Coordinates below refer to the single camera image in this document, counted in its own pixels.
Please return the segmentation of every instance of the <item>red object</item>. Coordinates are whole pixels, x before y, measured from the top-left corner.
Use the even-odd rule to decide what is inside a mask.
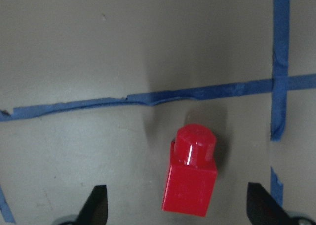
[[[205,217],[217,177],[216,137],[203,125],[180,128],[171,143],[162,209]]]

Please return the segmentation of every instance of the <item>lego stud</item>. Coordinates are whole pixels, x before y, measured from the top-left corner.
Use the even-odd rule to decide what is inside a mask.
[[[203,125],[178,130],[171,143],[163,210],[206,216],[217,177],[215,144],[216,137]]]

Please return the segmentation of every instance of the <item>block side face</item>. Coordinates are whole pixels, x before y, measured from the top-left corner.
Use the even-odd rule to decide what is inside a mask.
[[[162,209],[205,216],[217,176],[215,170],[170,165]]]

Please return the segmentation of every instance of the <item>vertical blue tape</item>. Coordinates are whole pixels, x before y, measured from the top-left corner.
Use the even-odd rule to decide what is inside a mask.
[[[280,141],[285,129],[288,90],[290,0],[273,0],[273,87],[271,141]]]
[[[271,167],[271,179],[270,179],[270,194],[271,197],[282,207],[283,206],[283,184],[277,177]]]
[[[11,209],[10,209],[8,203],[5,200],[5,196],[4,196],[4,193],[1,189],[1,186],[0,186],[0,210],[1,210],[2,216],[4,218],[4,221],[6,221],[7,223],[14,223],[15,224],[14,216],[11,212]]]

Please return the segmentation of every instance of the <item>blue tape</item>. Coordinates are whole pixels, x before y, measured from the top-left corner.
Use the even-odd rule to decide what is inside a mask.
[[[11,212],[11,209],[10,209],[8,203],[5,200],[5,196],[4,196],[4,193],[1,189],[1,186],[0,186],[0,210],[1,210],[2,216],[4,218],[4,221],[6,221],[7,223],[14,223],[15,224],[14,216]]]
[[[316,74],[289,77],[289,89],[299,90],[316,88]],[[52,105],[35,105],[13,109],[13,114],[0,111],[0,122],[20,119],[30,119],[43,115],[120,105],[154,106],[177,100],[211,100],[225,97],[263,94],[272,91],[272,79],[263,79],[245,83],[230,83],[199,88],[181,89],[175,91],[161,91],[143,94],[133,94],[127,98],[103,98],[94,100],[57,103]]]
[[[290,0],[273,0],[273,89],[271,141],[280,141],[285,129],[288,90]]]
[[[283,187],[284,185],[271,167],[270,194],[281,207],[283,206]]]

